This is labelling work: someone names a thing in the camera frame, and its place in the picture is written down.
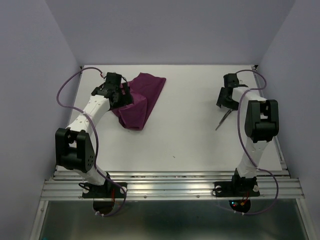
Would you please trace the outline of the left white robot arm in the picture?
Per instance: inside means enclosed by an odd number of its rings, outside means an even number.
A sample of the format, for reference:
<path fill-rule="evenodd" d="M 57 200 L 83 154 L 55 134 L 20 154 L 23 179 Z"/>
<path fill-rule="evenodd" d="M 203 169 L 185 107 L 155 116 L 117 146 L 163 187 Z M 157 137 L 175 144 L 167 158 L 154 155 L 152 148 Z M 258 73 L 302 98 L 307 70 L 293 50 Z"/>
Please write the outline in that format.
<path fill-rule="evenodd" d="M 56 165 L 74 171 L 89 184 L 100 197 L 111 193 L 110 175 L 97 165 L 99 140 L 96 126 L 109 111 L 133 103 L 125 77 L 115 72 L 101 75 L 104 82 L 91 92 L 84 109 L 69 106 L 79 115 L 66 128 L 55 133 Z"/>

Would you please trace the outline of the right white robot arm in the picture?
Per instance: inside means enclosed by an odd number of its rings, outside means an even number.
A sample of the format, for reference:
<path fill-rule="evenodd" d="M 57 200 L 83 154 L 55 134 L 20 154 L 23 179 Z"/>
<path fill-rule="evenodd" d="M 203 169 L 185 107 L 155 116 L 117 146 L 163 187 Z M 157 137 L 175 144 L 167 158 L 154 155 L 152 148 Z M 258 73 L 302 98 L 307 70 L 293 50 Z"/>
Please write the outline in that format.
<path fill-rule="evenodd" d="M 223 84 L 216 105 L 237 112 L 237 133 L 244 151 L 230 189 L 242 195 L 254 187 L 263 152 L 279 133 L 279 107 L 276 100 L 261 97 L 257 88 L 241 84 L 236 73 L 224 75 Z"/>

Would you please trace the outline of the silver metal spoon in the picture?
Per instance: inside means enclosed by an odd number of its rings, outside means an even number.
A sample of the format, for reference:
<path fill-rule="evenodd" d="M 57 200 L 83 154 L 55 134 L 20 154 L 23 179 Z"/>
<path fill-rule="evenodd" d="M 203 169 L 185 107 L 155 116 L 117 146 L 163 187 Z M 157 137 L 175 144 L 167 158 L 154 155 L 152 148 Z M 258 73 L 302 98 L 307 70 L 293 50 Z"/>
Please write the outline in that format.
<path fill-rule="evenodd" d="M 222 119 L 220 120 L 220 122 L 219 122 L 219 124 L 221 125 L 225 120 L 226 120 L 226 118 L 232 113 L 232 109 L 229 109 L 226 113 L 225 113 L 225 115 L 222 117 Z"/>

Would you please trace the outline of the purple cloth napkin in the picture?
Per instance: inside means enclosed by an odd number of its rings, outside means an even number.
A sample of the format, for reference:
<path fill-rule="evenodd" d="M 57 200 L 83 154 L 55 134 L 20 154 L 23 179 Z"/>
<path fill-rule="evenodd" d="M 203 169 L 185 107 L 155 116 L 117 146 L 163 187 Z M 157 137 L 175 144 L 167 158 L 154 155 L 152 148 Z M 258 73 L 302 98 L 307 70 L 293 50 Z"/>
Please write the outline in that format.
<path fill-rule="evenodd" d="M 133 103 L 117 108 L 112 113 L 125 129 L 141 131 L 165 86 L 166 78 L 140 73 L 128 82 Z"/>

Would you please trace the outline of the silver metal utensil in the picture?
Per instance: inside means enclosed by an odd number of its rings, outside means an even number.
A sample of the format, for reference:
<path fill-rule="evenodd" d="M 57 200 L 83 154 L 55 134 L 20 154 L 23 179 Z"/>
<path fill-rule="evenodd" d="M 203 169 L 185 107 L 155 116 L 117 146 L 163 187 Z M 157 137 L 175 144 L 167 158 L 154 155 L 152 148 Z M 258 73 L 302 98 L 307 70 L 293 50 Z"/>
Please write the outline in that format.
<path fill-rule="evenodd" d="M 229 110 L 224 114 L 224 116 L 222 117 L 222 119 L 219 121 L 218 126 L 215 128 L 216 131 L 221 127 L 221 125 L 224 123 L 224 121 L 226 120 L 226 118 L 232 113 L 232 111 L 233 111 L 232 109 L 229 109 Z"/>

